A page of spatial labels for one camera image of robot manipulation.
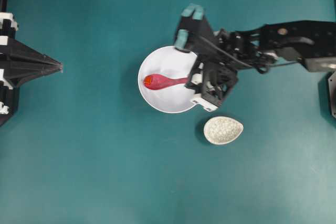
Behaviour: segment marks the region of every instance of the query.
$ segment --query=metal bracket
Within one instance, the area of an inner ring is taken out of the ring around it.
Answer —
[[[328,78],[328,85],[331,114],[336,118],[336,72]]]

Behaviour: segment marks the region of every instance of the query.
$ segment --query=white connector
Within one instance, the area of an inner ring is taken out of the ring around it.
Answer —
[[[212,112],[212,111],[215,111],[215,110],[218,109],[217,106],[215,106],[212,103],[204,100],[200,93],[199,94],[194,94],[194,96],[190,99],[190,101],[194,104],[201,105],[208,112]]]
[[[0,29],[2,29],[2,24],[4,22],[4,19],[9,19],[11,21],[11,28],[14,28],[16,31],[19,30],[19,26],[17,22],[14,20],[13,13],[0,13]]]

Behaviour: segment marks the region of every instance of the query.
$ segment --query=black metal frame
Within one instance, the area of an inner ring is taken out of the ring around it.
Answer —
[[[238,71],[255,68],[259,73],[266,73],[272,67],[283,66],[274,65],[279,57],[289,63],[298,62],[309,72],[334,71],[335,37],[336,23],[310,20],[232,33],[221,29],[216,34],[203,8],[191,4],[182,13],[175,33],[175,48],[198,55],[185,86],[219,107],[237,83]],[[195,84],[193,75],[200,72],[203,80]]]
[[[7,0],[0,0],[0,11],[5,13]],[[0,44],[0,69],[4,81],[0,81],[0,102],[8,113],[0,114],[0,126],[10,119],[18,108],[19,87],[27,81],[61,71],[60,62],[41,54],[15,39],[16,22],[3,15],[0,36],[5,40]]]

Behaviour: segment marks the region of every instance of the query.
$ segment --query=screw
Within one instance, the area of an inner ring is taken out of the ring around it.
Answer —
[[[285,28],[280,28],[278,30],[278,34],[280,34],[280,35],[286,35],[287,33],[288,33],[288,30],[285,29]]]

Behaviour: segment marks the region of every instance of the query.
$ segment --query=black tripod stand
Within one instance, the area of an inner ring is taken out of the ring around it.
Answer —
[[[18,24],[6,9],[7,0],[0,0],[0,126],[16,112],[23,83],[63,69],[60,62],[15,39]]]

